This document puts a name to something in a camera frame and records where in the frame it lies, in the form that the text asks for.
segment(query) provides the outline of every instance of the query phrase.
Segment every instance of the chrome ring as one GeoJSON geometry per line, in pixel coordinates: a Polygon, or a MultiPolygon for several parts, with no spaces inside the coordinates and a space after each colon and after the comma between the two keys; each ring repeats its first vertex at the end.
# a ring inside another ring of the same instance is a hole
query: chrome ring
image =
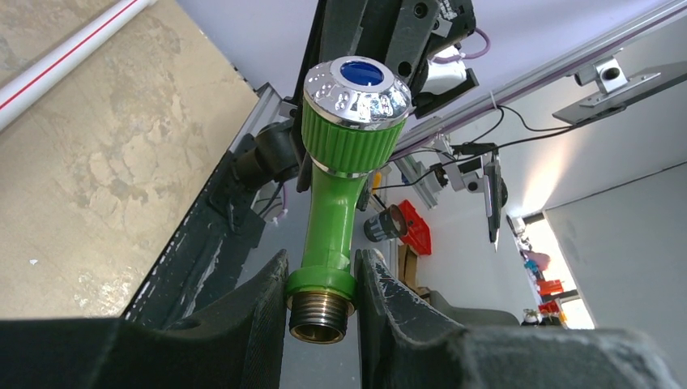
{"type": "Polygon", "coordinates": [[[344,172],[337,172],[334,169],[326,167],[324,164],[321,162],[318,162],[313,158],[313,156],[310,156],[310,159],[313,160],[313,164],[317,166],[320,170],[322,170],[324,173],[330,174],[334,177],[340,177],[340,178],[360,178],[367,176],[369,172],[366,173],[344,173],[344,172]]]}
{"type": "Polygon", "coordinates": [[[308,104],[328,122],[354,130],[384,130],[401,123],[411,112],[411,93],[384,64],[371,58],[347,56],[310,69],[303,94],[308,104]],[[363,62],[377,68],[382,81],[360,85],[346,79],[343,65],[363,62]]]}

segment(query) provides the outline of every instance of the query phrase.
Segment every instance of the red crate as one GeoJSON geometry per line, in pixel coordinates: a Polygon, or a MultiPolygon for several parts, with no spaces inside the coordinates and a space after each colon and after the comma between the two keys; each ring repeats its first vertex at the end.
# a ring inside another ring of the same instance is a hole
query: red crate
{"type": "Polygon", "coordinates": [[[399,208],[408,225],[408,234],[401,237],[401,241],[412,247],[418,255],[431,255],[432,235],[425,220],[417,214],[415,207],[408,200],[399,204],[399,208]]]}

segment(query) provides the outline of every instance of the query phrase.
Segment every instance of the black cable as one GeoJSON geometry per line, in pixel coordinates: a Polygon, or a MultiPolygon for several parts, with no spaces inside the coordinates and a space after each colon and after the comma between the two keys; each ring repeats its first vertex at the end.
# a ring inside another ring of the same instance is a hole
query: black cable
{"type": "Polygon", "coordinates": [[[496,122],[496,124],[494,124],[494,125],[492,126],[492,128],[486,130],[482,135],[480,135],[480,136],[478,136],[477,138],[474,138],[474,139],[471,140],[470,142],[466,142],[466,143],[474,143],[474,142],[477,142],[478,140],[480,140],[480,139],[484,138],[485,136],[489,135],[492,131],[496,130],[496,129],[501,125],[501,123],[503,123],[503,118],[506,116],[506,112],[503,110],[503,108],[502,108],[501,106],[498,106],[497,108],[498,108],[499,112],[501,112],[501,117],[498,119],[498,122],[496,122]]]}
{"type": "Polygon", "coordinates": [[[269,200],[269,199],[260,199],[260,200],[257,200],[257,201],[255,202],[255,204],[253,204],[253,205],[256,205],[256,204],[258,204],[258,203],[262,203],[263,201],[270,201],[270,200],[269,200]]]}
{"type": "Polygon", "coordinates": [[[262,209],[262,211],[258,212],[258,216],[262,217],[264,216],[265,213],[267,213],[272,205],[272,203],[275,202],[277,195],[281,191],[282,186],[284,186],[283,182],[280,182],[279,185],[277,185],[277,189],[275,189],[275,193],[272,194],[272,197],[270,197],[270,201],[267,202],[267,205],[262,209]]]}
{"type": "Polygon", "coordinates": [[[549,132],[549,131],[556,131],[556,130],[565,130],[570,126],[562,126],[562,127],[552,127],[552,128],[532,128],[530,127],[526,122],[525,118],[523,118],[522,114],[520,112],[516,111],[515,109],[512,109],[511,107],[505,106],[505,105],[499,105],[498,106],[501,111],[503,109],[508,109],[510,112],[515,113],[515,115],[518,116],[520,119],[520,122],[523,124],[523,127],[525,127],[527,130],[532,131],[532,132],[549,132]]]}
{"type": "Polygon", "coordinates": [[[424,150],[420,150],[421,152],[436,152],[436,153],[438,153],[438,154],[443,154],[443,155],[445,155],[446,157],[448,157],[448,158],[450,158],[450,159],[452,159],[452,160],[455,160],[455,157],[452,156],[449,152],[443,152],[443,151],[439,150],[438,148],[427,147],[427,146],[423,146],[423,147],[420,147],[420,148],[423,148],[423,149],[424,149],[424,150]]]}
{"type": "Polygon", "coordinates": [[[437,169],[439,169],[439,168],[446,167],[446,166],[451,165],[451,164],[454,164],[454,163],[456,163],[456,162],[466,162],[466,161],[469,161],[469,160],[474,160],[475,158],[479,158],[480,156],[482,156],[482,155],[484,155],[484,154],[486,154],[486,153],[488,153],[488,152],[495,152],[496,150],[501,150],[501,149],[503,149],[503,148],[505,148],[505,147],[514,146],[514,145],[516,145],[516,144],[521,144],[521,143],[525,143],[525,142],[532,142],[532,141],[540,140],[540,139],[553,138],[554,136],[563,135],[563,134],[566,134],[566,133],[568,133],[568,132],[571,132],[572,130],[577,130],[577,129],[580,128],[580,127],[584,127],[584,126],[590,125],[590,124],[592,124],[593,122],[597,122],[597,121],[599,121],[599,120],[601,120],[601,119],[608,118],[609,116],[612,116],[612,115],[615,114],[615,113],[619,113],[620,111],[621,111],[621,109],[620,109],[620,110],[613,110],[613,111],[610,111],[610,112],[606,113],[605,115],[598,116],[597,118],[590,118],[590,119],[587,119],[587,120],[585,120],[585,121],[582,121],[582,122],[580,122],[580,123],[578,123],[578,124],[574,124],[574,125],[572,125],[572,126],[561,127],[561,130],[560,130],[560,131],[555,132],[555,133],[552,133],[552,134],[539,135],[539,136],[532,136],[532,137],[530,137],[530,138],[518,139],[518,140],[514,140],[514,141],[512,141],[512,142],[503,143],[503,144],[500,145],[500,146],[495,146],[495,147],[490,148],[489,150],[483,152],[482,154],[480,154],[480,155],[478,155],[478,156],[469,156],[469,157],[467,157],[467,158],[457,159],[457,160],[455,160],[455,161],[446,162],[445,164],[435,165],[434,168],[427,170],[427,171],[425,172],[425,174],[422,174],[422,175],[421,175],[419,178],[417,178],[414,182],[410,182],[410,183],[408,183],[408,184],[398,184],[398,185],[379,186],[378,188],[374,188],[374,189],[375,189],[375,190],[380,190],[380,189],[404,188],[404,187],[406,187],[406,186],[413,186],[413,185],[417,184],[418,182],[422,181],[423,178],[425,178],[425,177],[429,176],[430,174],[434,173],[434,171],[437,170],[437,169]]]}
{"type": "Polygon", "coordinates": [[[272,208],[268,209],[267,212],[265,212],[265,215],[263,215],[263,217],[269,215],[270,212],[272,212],[272,211],[274,211],[276,208],[282,207],[282,206],[283,206],[282,203],[277,203],[277,204],[273,205],[272,208]]]}

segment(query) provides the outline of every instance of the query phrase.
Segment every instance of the red container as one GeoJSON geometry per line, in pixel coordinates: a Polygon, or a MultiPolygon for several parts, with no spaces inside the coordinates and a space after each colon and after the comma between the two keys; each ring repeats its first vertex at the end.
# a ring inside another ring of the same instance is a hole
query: red container
{"type": "Polygon", "coordinates": [[[415,207],[408,200],[399,204],[399,208],[408,225],[408,234],[401,237],[401,241],[412,247],[418,255],[431,255],[432,235],[425,220],[417,214],[415,207]]]}
{"type": "Polygon", "coordinates": [[[563,285],[560,280],[544,281],[538,280],[537,285],[539,285],[539,295],[546,296],[548,294],[556,294],[563,292],[563,285]]]}
{"type": "Polygon", "coordinates": [[[545,302],[544,304],[539,306],[539,312],[541,314],[557,314],[560,313],[561,310],[558,308],[558,304],[556,303],[556,300],[545,302]]]}

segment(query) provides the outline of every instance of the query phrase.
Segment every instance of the window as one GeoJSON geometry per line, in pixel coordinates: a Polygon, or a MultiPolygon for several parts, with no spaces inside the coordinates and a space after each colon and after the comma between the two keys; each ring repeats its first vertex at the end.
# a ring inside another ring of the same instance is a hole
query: window
{"type": "MultiPolygon", "coordinates": [[[[575,280],[567,262],[563,258],[561,248],[558,245],[556,236],[553,234],[551,226],[545,218],[541,216],[531,216],[524,219],[527,224],[525,227],[525,237],[529,241],[532,251],[547,254],[551,258],[548,268],[542,271],[546,280],[560,280],[563,286],[562,296],[567,296],[570,291],[577,289],[575,280]]],[[[577,294],[574,297],[561,299],[561,308],[565,314],[565,324],[573,329],[592,329],[594,322],[591,319],[589,310],[584,301],[577,294]]]]}

